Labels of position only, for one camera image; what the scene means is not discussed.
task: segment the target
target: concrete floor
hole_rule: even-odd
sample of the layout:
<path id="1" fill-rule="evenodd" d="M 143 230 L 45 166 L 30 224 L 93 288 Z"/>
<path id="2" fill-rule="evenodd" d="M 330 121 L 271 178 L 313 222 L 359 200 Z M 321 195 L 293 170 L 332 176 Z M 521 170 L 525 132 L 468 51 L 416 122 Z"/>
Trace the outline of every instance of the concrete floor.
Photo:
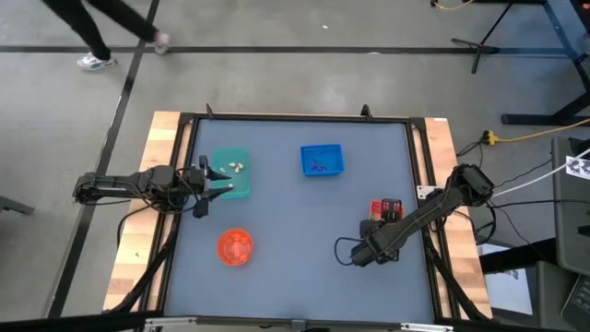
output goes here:
<path id="1" fill-rule="evenodd" d="M 588 38 L 569 2 L 550 2 L 573 46 L 585 52 Z M 144 15 L 150 5 L 128 3 Z M 452 37 L 479 41 L 503 8 L 476 4 L 446 12 L 427 0 L 161 0 L 155 23 L 179 46 L 453 47 Z M 107 43 L 137 44 L 92 14 Z M 514 6 L 489 44 L 561 47 L 541 6 Z M 7 45 L 83 43 L 38 0 L 0 0 L 0 50 Z M 0 195 L 37 208 L 26 217 L 0 214 L 1 321 L 42 315 L 79 208 L 71 198 L 74 183 L 95 167 L 132 56 L 116 54 L 119 66 L 89 74 L 78 70 L 74 53 L 0 53 Z M 584 91 L 564 57 L 485 57 L 476 75 L 469 73 L 471 61 L 459 55 L 147 53 L 109 173 L 137 169 L 154 111 L 202 111 L 206 102 L 216 112 L 356 114 L 368 103 L 375 114 L 447 117 L 460 149 L 485 129 L 506 137 L 543 130 L 504 126 L 500 114 L 552 113 Z M 501 182 L 538 165 L 549 158 L 553 136 L 484 148 L 484 172 Z M 473 151 L 462 161 L 478 158 Z M 551 190 L 545 181 L 496 203 L 551 198 Z M 551 205 L 507 210 L 529 241 L 554 234 Z M 116 223 L 125 211 L 97 209 L 64 314 L 100 311 Z M 478 225 L 489 220 L 486 210 L 471 212 Z M 495 239 L 522 244 L 504 216 L 499 219 Z"/>

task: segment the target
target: yellow cable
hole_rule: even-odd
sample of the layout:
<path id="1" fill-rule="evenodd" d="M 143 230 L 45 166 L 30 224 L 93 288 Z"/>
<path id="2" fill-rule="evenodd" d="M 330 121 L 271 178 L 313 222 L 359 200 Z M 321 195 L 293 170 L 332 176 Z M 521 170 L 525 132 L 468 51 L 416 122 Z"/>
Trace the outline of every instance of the yellow cable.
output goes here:
<path id="1" fill-rule="evenodd" d="M 500 137 L 497 137 L 496 136 L 496 137 L 494 137 L 495 138 L 494 140 L 497 141 L 497 142 L 504 142 L 504 143 L 516 142 L 516 141 L 521 141 L 521 140 L 525 140 L 525 139 L 528 139 L 528 138 L 539 137 L 539 136 L 543 136 L 543 135 L 546 135 L 546 134 L 551 134 L 551 133 L 559 132 L 561 130 L 571 129 L 571 128 L 574 128 L 574 127 L 576 127 L 578 125 L 586 124 L 588 122 L 590 122 L 590 119 L 586 119 L 586 120 L 580 121 L 577 124 L 571 124 L 571 125 L 564 126 L 564 127 L 561 127 L 561 128 L 555 128 L 555 129 L 551 129 L 551 130 L 546 130 L 544 132 L 540 132 L 540 133 L 536 133 L 536 134 L 532 134 L 532 135 L 527 135 L 527 136 L 521 136 L 521 137 L 515 137 L 515 138 L 500 138 Z"/>
<path id="2" fill-rule="evenodd" d="M 457 9 L 463 7 L 463 6 L 467 6 L 467 5 L 471 4 L 474 1 L 476 1 L 476 0 L 469 0 L 466 3 L 463 3 L 462 5 L 459 5 L 459 6 L 456 6 L 456 7 L 445 7 L 445 6 L 441 6 L 441 5 L 439 5 L 438 2 L 434 2 L 434 5 L 437 6 L 437 7 L 439 7 L 442 10 L 457 10 Z"/>

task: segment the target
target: white cable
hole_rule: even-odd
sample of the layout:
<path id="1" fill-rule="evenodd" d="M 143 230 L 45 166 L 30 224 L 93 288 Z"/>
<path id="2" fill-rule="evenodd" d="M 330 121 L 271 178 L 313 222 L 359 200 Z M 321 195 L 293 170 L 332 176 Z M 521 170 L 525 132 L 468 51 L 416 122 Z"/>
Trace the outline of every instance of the white cable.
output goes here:
<path id="1" fill-rule="evenodd" d="M 512 192 L 512 191 L 514 191 L 514 190 L 518 190 L 518 189 L 524 188 L 524 187 L 526 187 L 526 186 L 528 186 L 528 185 L 530 185 L 530 184 L 534 184 L 534 183 L 535 183 L 535 182 L 537 182 L 537 181 L 543 180 L 543 179 L 545 179 L 546 177 L 548 177 L 548 176 L 550 176 L 550 175 L 553 175 L 553 174 L 555 174 L 556 172 L 559 172 L 559 171 L 563 170 L 563 169 L 564 169 L 564 168 L 566 168 L 566 167 L 567 167 L 569 164 L 571 164 L 572 162 L 574 162 L 574 161 L 576 161 L 576 160 L 579 160 L 581 157 L 585 156 L 585 155 L 586 155 L 586 154 L 588 154 L 588 153 L 590 153 L 590 148 L 589 148 L 588 150 L 586 150 L 586 151 L 584 151 L 584 152 L 580 153 L 578 156 L 574 157 L 574 158 L 573 158 L 572 160 L 570 160 L 569 162 L 566 162 L 566 163 L 564 163 L 563 165 L 561 165 L 560 167 L 556 168 L 555 170 L 553 170 L 553 171 L 551 171 L 551 172 L 548 172 L 547 174 L 545 174 L 545 175 L 543 175 L 543 176 L 539 176 L 539 177 L 537 177 L 535 180 L 529 181 L 529 182 L 527 182 L 526 184 L 517 185 L 517 186 L 516 186 L 516 187 L 514 187 L 514 188 L 506 189 L 506 190 L 504 190 L 503 192 L 499 192 L 499 193 L 497 193 L 497 194 L 494 194 L 494 195 L 492 196 L 492 198 L 493 198 L 493 197 L 500 196 L 500 195 L 508 194 L 508 193 L 510 193 L 510 192 Z"/>

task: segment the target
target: person's leg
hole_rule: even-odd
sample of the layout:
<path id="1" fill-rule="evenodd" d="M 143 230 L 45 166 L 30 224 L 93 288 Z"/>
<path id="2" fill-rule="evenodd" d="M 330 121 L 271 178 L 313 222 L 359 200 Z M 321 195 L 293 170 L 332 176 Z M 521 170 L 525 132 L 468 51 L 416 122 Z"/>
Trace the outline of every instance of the person's leg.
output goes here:
<path id="1" fill-rule="evenodd" d="M 160 32 L 122 0 L 88 0 L 99 11 L 146 42 L 156 45 L 157 53 L 166 53 L 170 36 Z"/>
<path id="2" fill-rule="evenodd" d="M 81 0 L 42 0 L 42 2 L 82 38 L 94 56 L 103 61 L 111 59 L 111 50 L 102 40 L 99 28 Z"/>

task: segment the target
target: sneaker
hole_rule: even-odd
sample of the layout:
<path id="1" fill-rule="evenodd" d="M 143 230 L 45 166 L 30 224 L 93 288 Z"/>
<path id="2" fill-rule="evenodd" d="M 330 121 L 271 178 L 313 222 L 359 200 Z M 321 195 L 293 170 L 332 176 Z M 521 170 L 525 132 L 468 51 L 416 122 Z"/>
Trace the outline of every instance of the sneaker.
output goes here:
<path id="1" fill-rule="evenodd" d="M 117 60 L 113 57 L 109 60 L 101 60 L 97 59 L 92 53 L 88 53 L 77 61 L 77 65 L 82 68 L 82 70 L 95 71 L 117 65 Z"/>
<path id="2" fill-rule="evenodd" d="M 154 36 L 154 51 L 159 55 L 164 55 L 170 48 L 170 35 L 161 31 L 156 32 Z"/>

